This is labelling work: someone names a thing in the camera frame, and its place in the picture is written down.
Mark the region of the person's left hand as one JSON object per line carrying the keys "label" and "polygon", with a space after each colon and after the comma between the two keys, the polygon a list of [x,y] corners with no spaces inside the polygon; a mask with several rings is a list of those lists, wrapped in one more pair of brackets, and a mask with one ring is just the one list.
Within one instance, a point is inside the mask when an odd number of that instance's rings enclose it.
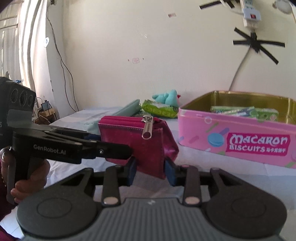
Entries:
{"label": "person's left hand", "polygon": [[[14,161],[15,157],[8,147],[1,149],[1,175],[5,184],[8,181],[8,168]],[[47,183],[49,170],[50,164],[48,160],[44,159],[41,166],[32,173],[29,179],[18,181],[10,191],[14,203],[19,204],[28,196],[43,189]]]}

